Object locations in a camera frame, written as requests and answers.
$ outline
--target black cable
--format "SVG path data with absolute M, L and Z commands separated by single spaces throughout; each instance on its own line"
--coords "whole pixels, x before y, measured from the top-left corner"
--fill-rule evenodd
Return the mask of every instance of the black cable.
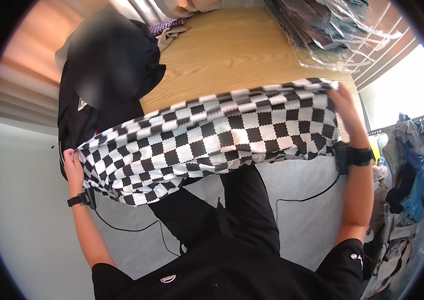
M 326 191 L 330 190 L 330 188 L 332 188 L 334 186 L 334 184 L 337 182 L 337 180 L 339 180 L 339 176 L 340 174 L 337 174 L 337 177 L 335 178 L 334 182 L 327 188 L 324 189 L 322 192 L 318 193 L 317 195 L 313 195 L 312 197 L 306 198 L 306 199 L 302 199 L 302 200 L 296 200 L 296 199 L 291 199 L 291 200 L 287 200 L 287 199 L 277 199 L 275 201 L 275 224 L 277 225 L 277 227 L 279 227 L 279 209 L 278 209 L 278 204 L 277 202 L 279 201 L 287 201 L 287 202 L 304 202 L 307 200 L 311 200 L 312 198 L 318 197 L 322 194 L 324 194 Z
M 160 220 L 157 220 L 157 221 L 155 221 L 155 222 L 153 222 L 152 224 L 150 224 L 150 225 L 148 225 L 147 227 L 145 227 L 145 228 L 143 228 L 143 229 L 138 229 L 138 230 L 132 230 L 132 229 L 122 229 L 122 228 L 117 228 L 117 227 L 114 227 L 114 226 L 112 226 L 112 225 L 110 225 L 109 223 L 107 223 L 107 221 L 105 221 L 104 219 L 102 219 L 102 217 L 100 216 L 100 214 L 99 214 L 99 212 L 96 210 L 96 209 L 94 209 L 95 210 L 95 213 L 97 214 L 97 216 L 105 223 L 105 224 L 107 224 L 108 226 L 110 226 L 111 228 L 113 228 L 113 229 L 115 229 L 115 230 L 118 230 L 118 231 L 128 231 L 128 232 L 139 232 L 139 231 L 144 231 L 144 230 L 146 230 L 147 228 L 149 228 L 150 226 L 152 226 L 152 225 L 154 225 L 155 223 L 157 223 L 157 222 L 159 222 L 159 225 L 160 225 L 160 233 L 162 234 L 162 241 L 163 241 L 163 245 L 165 246 L 165 248 L 167 249 L 167 251 L 168 252 L 170 252 L 170 253 L 172 253 L 173 255 L 175 255 L 175 256 L 177 256 L 177 257 L 179 257 L 180 255 L 176 255 L 175 253 L 173 253 L 172 251 L 170 251 L 169 250 L 169 248 L 167 248 L 167 244 L 165 243 L 165 238 L 163 237 L 163 230 L 162 230 L 162 222 L 160 221 Z

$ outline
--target hand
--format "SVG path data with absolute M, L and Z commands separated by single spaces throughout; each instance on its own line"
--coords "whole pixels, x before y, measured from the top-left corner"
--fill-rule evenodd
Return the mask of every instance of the hand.
M 335 111 L 339 113 L 344 122 L 344 127 L 350 136 L 349 145 L 358 149 L 369 148 L 369 138 L 364 124 L 346 87 L 340 83 L 338 91 L 328 90 L 327 95 L 334 102 Z
M 82 192 L 84 182 L 84 169 L 78 159 L 78 153 L 73 149 L 64 151 L 65 175 L 67 175 L 70 196 L 75 197 Z

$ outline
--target black t-shirt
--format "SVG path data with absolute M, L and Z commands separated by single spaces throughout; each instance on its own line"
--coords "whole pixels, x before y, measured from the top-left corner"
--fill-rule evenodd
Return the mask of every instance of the black t-shirt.
M 362 243 L 332 249 L 316 272 L 217 237 L 137 280 L 117 268 L 92 268 L 95 298 L 102 299 L 359 299 Z

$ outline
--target white wall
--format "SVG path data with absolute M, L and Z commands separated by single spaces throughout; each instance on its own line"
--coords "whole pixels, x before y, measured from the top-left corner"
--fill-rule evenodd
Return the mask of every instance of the white wall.
M 0 255 L 27 299 L 93 299 L 57 147 L 0 123 Z
M 424 47 L 403 60 L 360 92 L 371 130 L 397 122 L 399 112 L 411 118 L 424 115 Z

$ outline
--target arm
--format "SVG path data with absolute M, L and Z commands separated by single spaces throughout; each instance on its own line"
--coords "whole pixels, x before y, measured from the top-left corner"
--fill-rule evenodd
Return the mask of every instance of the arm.
M 65 174 L 70 188 L 70 197 L 75 197 L 82 192 L 84 172 L 78 154 L 73 149 L 64 151 Z M 92 268 L 95 264 L 105 263 L 115 267 L 115 263 L 105 245 L 105 242 L 90 215 L 87 205 L 76 204 L 72 206 L 74 213 L 77 237 L 84 253 L 85 259 Z
M 357 149 L 369 148 L 369 138 L 360 120 L 350 93 L 341 84 L 339 91 L 328 91 L 336 111 L 341 115 L 350 136 L 349 146 Z M 351 165 L 345 192 L 342 223 L 334 247 L 347 239 L 358 239 L 364 243 L 365 233 L 371 220 L 374 201 L 372 162 L 367 166 Z

